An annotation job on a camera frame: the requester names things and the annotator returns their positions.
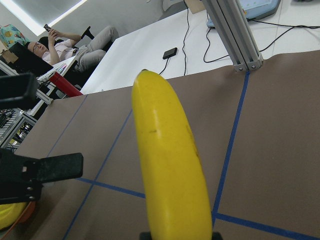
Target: light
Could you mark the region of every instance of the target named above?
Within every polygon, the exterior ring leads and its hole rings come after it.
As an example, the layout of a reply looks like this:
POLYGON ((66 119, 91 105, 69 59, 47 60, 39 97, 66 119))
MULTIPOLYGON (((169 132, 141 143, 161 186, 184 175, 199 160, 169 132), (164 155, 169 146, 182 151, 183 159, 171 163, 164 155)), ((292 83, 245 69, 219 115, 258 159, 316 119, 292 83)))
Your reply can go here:
POLYGON ((13 13, 24 25, 26 25, 35 35, 39 36, 45 29, 33 20, 25 11, 12 0, 0 0, 11 13, 13 13))
MULTIPOLYGON (((68 16, 82 4, 84 4, 87 0, 81 0, 76 5, 71 7, 68 11, 63 13, 61 16, 57 17, 52 22, 48 23, 50 27, 59 22, 64 17, 68 16)), ((24 25, 26 25, 35 35, 39 36, 42 34, 45 29, 42 24, 36 22, 31 16, 29 16, 19 5, 17 5, 12 0, 0 0, 0 3, 4 5, 11 13, 13 13, 24 25)))
POLYGON ((66 11, 64 14, 62 14, 61 16, 59 16, 58 18, 56 18, 55 20, 53 20, 52 22, 50 22, 48 25, 51 27, 53 25, 55 25, 57 22, 59 22, 61 19, 63 19, 64 17, 68 16, 70 13, 72 13, 74 10, 76 10, 78 7, 80 7, 82 4, 84 4, 87 0, 81 0, 80 2, 78 2, 76 5, 74 5, 73 7, 71 7, 68 11, 66 11))

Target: computer monitor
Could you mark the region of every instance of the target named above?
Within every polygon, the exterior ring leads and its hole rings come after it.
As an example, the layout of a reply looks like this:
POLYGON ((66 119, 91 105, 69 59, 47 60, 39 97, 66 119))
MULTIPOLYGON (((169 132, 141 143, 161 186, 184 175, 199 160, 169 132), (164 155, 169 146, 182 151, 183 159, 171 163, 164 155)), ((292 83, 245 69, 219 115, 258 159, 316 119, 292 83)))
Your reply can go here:
POLYGON ((18 57, 12 65, 19 73, 33 73, 39 77, 54 68, 18 42, 10 47, 9 51, 18 57))

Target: black phone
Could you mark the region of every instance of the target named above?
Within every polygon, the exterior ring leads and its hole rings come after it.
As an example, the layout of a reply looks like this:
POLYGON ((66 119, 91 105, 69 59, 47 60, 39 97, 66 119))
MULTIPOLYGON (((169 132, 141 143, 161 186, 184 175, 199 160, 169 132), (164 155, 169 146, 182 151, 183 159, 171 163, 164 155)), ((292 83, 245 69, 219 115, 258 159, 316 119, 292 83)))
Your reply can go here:
POLYGON ((51 29, 51 27, 49 27, 48 24, 44 25, 43 27, 44 27, 44 29, 45 29, 47 32, 49 32, 50 29, 51 29))
POLYGON ((164 54, 163 54, 163 57, 162 59, 168 59, 168 58, 171 58, 172 56, 176 55, 177 54, 177 50, 178 48, 172 48, 168 51, 165 51, 164 54))

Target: table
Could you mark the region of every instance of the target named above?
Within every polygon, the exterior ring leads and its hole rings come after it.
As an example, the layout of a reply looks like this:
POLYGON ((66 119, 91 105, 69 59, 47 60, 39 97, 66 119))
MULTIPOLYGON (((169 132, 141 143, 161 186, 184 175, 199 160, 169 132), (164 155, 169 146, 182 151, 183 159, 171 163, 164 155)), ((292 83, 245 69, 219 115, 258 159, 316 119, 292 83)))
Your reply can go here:
MULTIPOLYGON (((224 240, 320 238, 319 60, 319 50, 287 53, 250 75, 224 66, 169 80, 224 240)), ((6 240, 137 240, 149 230, 131 90, 47 107, 16 153, 81 152, 83 176, 44 187, 33 217, 6 240)))
MULTIPOLYGON (((264 18, 263 21, 285 25, 319 26, 319 12, 319 1, 283 0, 277 12, 264 18)), ((196 14, 189 12, 190 30, 185 40, 187 75, 232 65, 229 58, 213 63, 204 63, 203 57, 208 47, 206 22, 205 10, 196 14)), ((259 49, 264 49, 288 29, 287 27, 257 22, 250 22, 249 25, 259 49)), ((162 59, 164 52, 175 47, 178 48, 178 53, 169 60, 162 76, 166 79, 183 76, 185 56, 182 47, 187 28, 187 10, 184 10, 118 38, 81 92, 89 94, 132 86, 135 77, 142 69, 160 73, 166 64, 166 60, 162 59)), ((214 30, 210 31, 208 37, 211 41, 211 47, 206 56, 207 61, 228 54, 214 30)), ((317 49, 320 49, 320 29, 293 29, 264 51, 262 56, 264 59, 268 59, 280 53, 298 53, 317 49)))

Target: black rectangular device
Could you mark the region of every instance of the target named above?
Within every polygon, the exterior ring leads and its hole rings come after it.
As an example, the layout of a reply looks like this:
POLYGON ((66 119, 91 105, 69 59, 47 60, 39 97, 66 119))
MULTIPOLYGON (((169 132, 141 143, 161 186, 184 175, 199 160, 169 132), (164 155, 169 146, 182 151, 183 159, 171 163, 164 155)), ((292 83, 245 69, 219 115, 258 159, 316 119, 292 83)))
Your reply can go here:
POLYGON ((178 48, 172 48, 168 51, 165 51, 164 54, 163 54, 163 57, 162 59, 168 59, 168 58, 171 58, 172 56, 176 55, 177 54, 177 50, 178 48))
POLYGON ((9 51, 18 57, 18 60, 16 60, 12 65, 19 73, 31 72, 39 77, 54 68, 49 63, 42 60, 41 57, 36 56, 18 42, 10 47, 9 51))
POLYGON ((0 110, 29 109, 36 103, 38 81, 32 73, 0 77, 0 110))
POLYGON ((47 32, 49 32, 50 29, 51 29, 51 27, 49 27, 48 24, 44 25, 43 27, 44 27, 44 29, 45 29, 47 32))

